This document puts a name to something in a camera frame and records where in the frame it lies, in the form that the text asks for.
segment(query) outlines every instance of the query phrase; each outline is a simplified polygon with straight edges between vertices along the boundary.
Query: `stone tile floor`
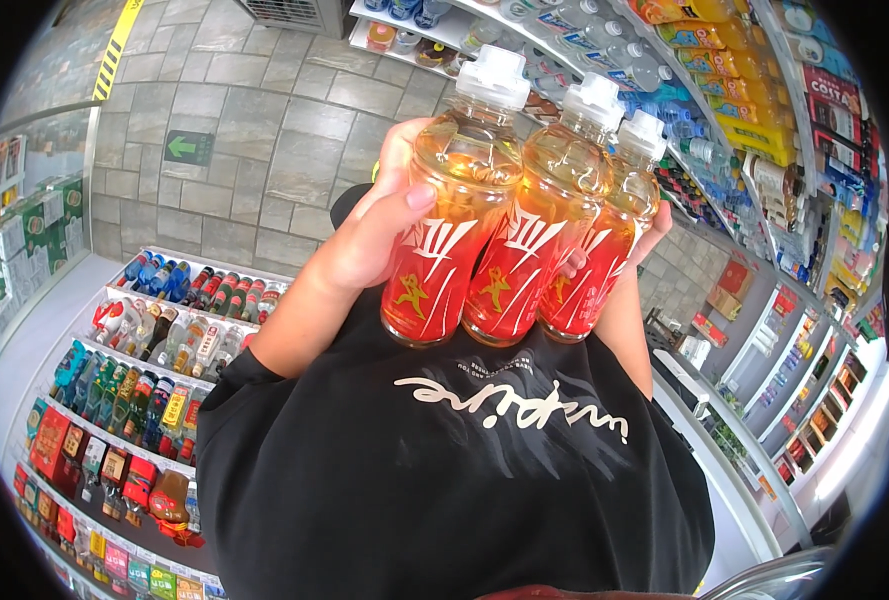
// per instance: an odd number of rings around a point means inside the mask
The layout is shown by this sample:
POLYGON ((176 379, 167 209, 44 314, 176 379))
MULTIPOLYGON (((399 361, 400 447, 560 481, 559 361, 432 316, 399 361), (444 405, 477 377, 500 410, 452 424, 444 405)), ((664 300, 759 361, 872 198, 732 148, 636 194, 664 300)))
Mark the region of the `stone tile floor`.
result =
MULTIPOLYGON (((90 96, 120 6, 76 3, 32 51, 18 78, 20 107, 35 94, 60 104, 62 85, 78 100, 90 96)), ((146 0, 102 107, 94 251, 126 261, 156 244, 295 275, 333 232, 330 205, 370 181, 388 129, 439 114, 452 90, 346 40, 254 25, 232 0, 146 0), (215 135, 211 164, 163 160, 173 129, 215 135)), ((535 128, 515 121, 522 138, 535 128)), ((660 305, 687 323, 725 264, 715 247, 673 233, 644 265, 642 312, 660 305)))

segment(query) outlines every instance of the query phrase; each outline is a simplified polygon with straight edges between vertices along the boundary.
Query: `arrow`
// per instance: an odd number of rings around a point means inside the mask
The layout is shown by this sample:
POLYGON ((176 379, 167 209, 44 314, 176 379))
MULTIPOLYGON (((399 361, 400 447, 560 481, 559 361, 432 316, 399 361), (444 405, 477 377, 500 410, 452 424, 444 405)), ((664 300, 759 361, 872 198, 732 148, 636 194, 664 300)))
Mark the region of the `arrow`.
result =
POLYGON ((182 152, 194 152, 198 149, 197 144, 188 144, 184 141, 184 136, 179 135, 178 137, 171 140, 171 143, 168 144, 168 150, 171 151, 171 154, 174 155, 176 159, 181 158, 182 152))

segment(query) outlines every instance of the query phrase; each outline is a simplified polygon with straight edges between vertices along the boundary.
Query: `beverage cooler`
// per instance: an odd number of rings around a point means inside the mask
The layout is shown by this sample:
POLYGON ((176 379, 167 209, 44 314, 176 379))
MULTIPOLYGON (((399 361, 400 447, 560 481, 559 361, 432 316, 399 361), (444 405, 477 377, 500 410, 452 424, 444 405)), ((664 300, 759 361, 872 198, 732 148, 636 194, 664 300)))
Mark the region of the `beverage cooler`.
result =
POLYGON ((147 247, 37 366, 0 465, 80 597, 226 597, 198 523, 198 407, 291 282, 147 247))

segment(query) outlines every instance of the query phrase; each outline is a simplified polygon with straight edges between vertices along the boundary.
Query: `white bottle cap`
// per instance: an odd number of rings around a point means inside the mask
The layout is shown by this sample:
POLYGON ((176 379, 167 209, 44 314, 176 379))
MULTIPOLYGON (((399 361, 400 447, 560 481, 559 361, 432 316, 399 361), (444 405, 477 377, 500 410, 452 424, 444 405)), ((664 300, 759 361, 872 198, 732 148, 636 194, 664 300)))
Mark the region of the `white bottle cap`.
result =
POLYGON ((663 131, 663 121, 639 108, 630 120, 621 124, 618 144, 630 146, 652 161, 659 161, 668 145, 667 140, 661 136, 663 131))
POLYGON ((530 82, 521 75, 523 70, 521 54, 486 44, 477 60, 461 65, 455 89, 476 100, 520 111, 531 91, 530 82))
POLYGON ((605 23, 605 32, 609 36, 614 36, 615 38, 617 38, 621 33, 624 32, 624 30, 621 29, 621 23, 618 23, 617 21, 607 21, 605 23))
POLYGON ((615 132, 624 107, 618 102, 618 84, 609 78, 588 72, 581 85, 571 85, 564 94, 564 110, 579 114, 615 132))

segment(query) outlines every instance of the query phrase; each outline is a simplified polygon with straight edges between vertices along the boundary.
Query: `yellow black hazard tape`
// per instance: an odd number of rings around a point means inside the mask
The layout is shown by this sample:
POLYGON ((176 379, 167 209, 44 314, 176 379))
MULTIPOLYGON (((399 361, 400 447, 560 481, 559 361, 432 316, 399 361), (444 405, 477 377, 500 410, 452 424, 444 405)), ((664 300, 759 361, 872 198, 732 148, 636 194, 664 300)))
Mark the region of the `yellow black hazard tape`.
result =
POLYGON ((131 35, 134 21, 138 18, 142 6, 144 6, 144 0, 126 1, 125 8, 121 11, 121 16, 118 17, 118 24, 111 34, 111 40, 107 42, 104 60, 98 70, 98 80, 94 83, 94 94, 91 96, 93 100, 107 100, 110 97, 111 87, 114 86, 114 77, 121 64, 121 53, 125 51, 127 38, 131 35))

